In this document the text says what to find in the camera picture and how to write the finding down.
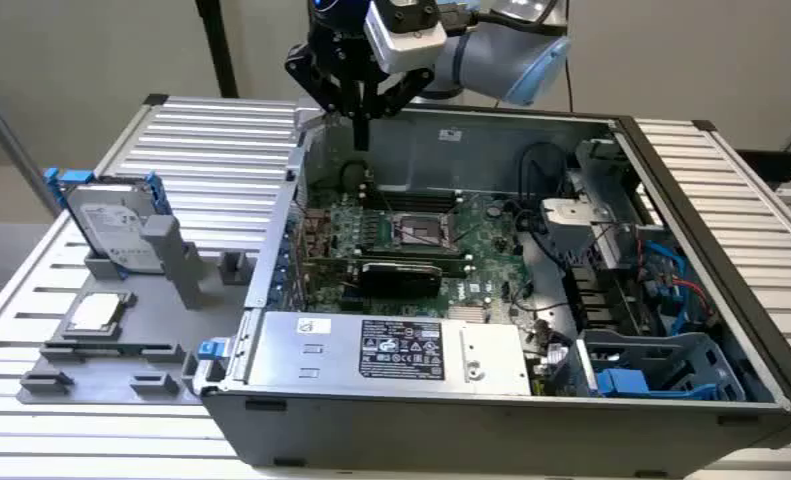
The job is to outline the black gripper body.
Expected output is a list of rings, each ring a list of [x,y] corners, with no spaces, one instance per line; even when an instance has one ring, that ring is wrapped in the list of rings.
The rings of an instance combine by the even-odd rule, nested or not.
[[[365,33],[369,0],[309,1],[308,44],[325,77],[341,82],[382,83],[382,72]]]

